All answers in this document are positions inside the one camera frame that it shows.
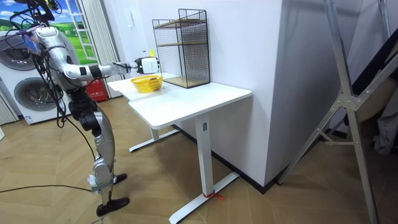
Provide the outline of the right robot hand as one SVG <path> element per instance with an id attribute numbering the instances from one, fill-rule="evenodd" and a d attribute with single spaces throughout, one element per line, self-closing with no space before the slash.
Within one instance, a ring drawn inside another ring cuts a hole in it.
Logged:
<path id="1" fill-rule="evenodd" d="M 143 75 L 157 73 L 160 68 L 160 62 L 155 57 L 154 49 L 149 50 L 148 57 L 137 58 L 134 63 L 136 65 L 136 72 Z"/>

